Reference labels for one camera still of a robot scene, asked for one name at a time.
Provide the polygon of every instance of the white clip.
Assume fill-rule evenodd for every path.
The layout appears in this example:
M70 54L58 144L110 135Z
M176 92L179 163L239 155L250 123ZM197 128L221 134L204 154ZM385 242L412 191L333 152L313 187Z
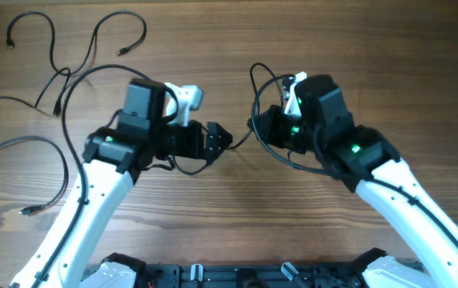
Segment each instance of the white clip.
M299 117L302 116L302 114L300 113L299 100L295 94L295 87L299 82L302 82L305 79L307 79L307 73L300 72L296 74L295 81L291 84L289 92L286 91L287 103L286 107L284 108L284 113L286 115L296 115Z
M194 264L190 269L190 281L199 281L202 282L204 277L204 267L200 264Z
M299 274L299 271L290 262L283 263L280 267L280 271L283 272L284 276L290 281L293 281L295 275Z
M170 123L178 123L180 126L188 126L190 121L190 111L197 111L203 104L204 92L197 85L185 85L183 87L176 86L172 83L165 83L174 91L175 97L178 99L179 108L174 100L170 100L167 104L166 114L173 114L176 109L177 116Z

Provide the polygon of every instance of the wood grain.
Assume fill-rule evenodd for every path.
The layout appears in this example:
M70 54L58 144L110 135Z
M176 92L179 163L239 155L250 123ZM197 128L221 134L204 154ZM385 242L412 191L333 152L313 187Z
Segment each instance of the wood grain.
M239 139L247 132L252 90L248 69L267 63L277 74L331 74L358 123L383 132L416 177L458 224L458 4L442 1L184 2L93 6L0 7L0 95L33 102L53 71L50 29L28 17L5 46L6 26L27 10L54 21L57 66L83 60L92 30L114 10L140 13L145 42L118 58L141 25L120 16L105 22L93 66L118 63L160 82L195 83L205 93L192 114L216 121ZM257 73L257 81L268 79ZM129 75L101 71L78 86L67 112L77 150L123 104ZM51 112L62 79L41 102ZM277 102L270 89L263 107ZM66 150L59 121L0 101L0 142L34 134ZM73 161L66 152L70 166ZM316 165L314 157L294 156ZM181 161L193 170L202 163ZM71 167L74 180L76 170ZM45 202L59 188L58 155L44 143L0 150L0 285L34 253L60 210L33 217L17 211ZM111 252L148 262L249 263L350 260L373 246L413 257L368 205L329 178L292 170L251 138L208 170L187 177L152 170L110 220L91 262Z

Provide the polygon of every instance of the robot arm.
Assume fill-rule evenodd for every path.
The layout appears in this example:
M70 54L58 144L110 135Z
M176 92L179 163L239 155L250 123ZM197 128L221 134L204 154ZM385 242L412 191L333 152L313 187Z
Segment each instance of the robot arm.
M247 125L255 127L264 145L314 152L329 175L391 223L432 279L384 257L368 262L360 277L370 287L458 287L458 227L423 190L394 146L378 131L355 126L330 76L301 72L285 78L283 88L286 109L271 106Z
M177 103L169 103L169 106L171 103L174 105L163 117L169 93L179 94L179 97ZM101 127L86 140L82 168L89 183L87 200L70 237L50 269L43 274L43 267L78 208L82 190L79 177L48 235L31 260L14 277L10 287L79 286L108 220L133 188L140 173L152 167L153 158L167 160L168 155L174 155L203 159L208 165L212 164L229 147L232 136L216 122L209 122L207 128L196 121L188 122L189 111L198 110L202 100L202 91L197 86L177 87L170 83L165 85L141 78L132 79L116 129Z
M389 160L372 173L376 179L402 186L406 193L423 203L458 241L458 227L428 196L403 159L399 162ZM458 249L418 206L374 182L361 180L356 193L395 228L430 273L436 287L458 287ZM390 280L390 277L384 279L384 275L382 270L363 272L363 278L370 287L385 286L384 281Z

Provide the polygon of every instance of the white bracket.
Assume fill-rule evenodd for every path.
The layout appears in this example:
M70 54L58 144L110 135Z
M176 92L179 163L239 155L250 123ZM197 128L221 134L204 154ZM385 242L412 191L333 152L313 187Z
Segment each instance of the white bracket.
M79 288L133 288L136 272L130 267L117 262L104 262L94 274L83 280Z
M435 288L430 275L398 263L392 256L376 259L363 272L363 278L370 287L387 288Z
M178 123L183 127L188 126L188 121L190 121L190 111L199 110L203 104L203 90L197 85L185 85L183 87L176 86L172 83L165 83L165 85L174 91L179 104L179 108L176 106L174 101L169 101L167 104L167 116L173 114L176 109L178 111L178 115L170 122L170 124Z
M204 278L204 266L200 264L194 264L191 266L190 269L190 281L199 281L202 282Z
M302 117L300 113L300 106L299 100L295 94L295 87L298 83L302 82L303 80L307 79L307 73L300 72L295 75L295 81L290 86L290 90L286 91L286 107L284 108L284 113L286 115L296 115Z

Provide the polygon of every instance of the cable connector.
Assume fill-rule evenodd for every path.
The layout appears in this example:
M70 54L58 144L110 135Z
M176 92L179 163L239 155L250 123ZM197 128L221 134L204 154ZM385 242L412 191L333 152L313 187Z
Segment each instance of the cable connector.
M122 55L126 54L126 53L129 52L129 51L130 51L129 48L124 47L124 48L122 48L121 50L119 50L119 52L117 52L117 56L122 56Z
M62 113L62 103L60 102L60 99L59 99L54 104L53 115L60 116L61 113Z
M12 38L7 38L6 39L6 47L8 48L10 46L12 46L12 49L15 48L15 42L14 42L14 40L12 40Z
M27 215L27 214L31 214L31 213L34 213L36 211L39 211L42 209L42 206L41 205L36 205L36 206L28 206L27 208L24 208L22 209L21 211L19 211L19 213L21 215Z

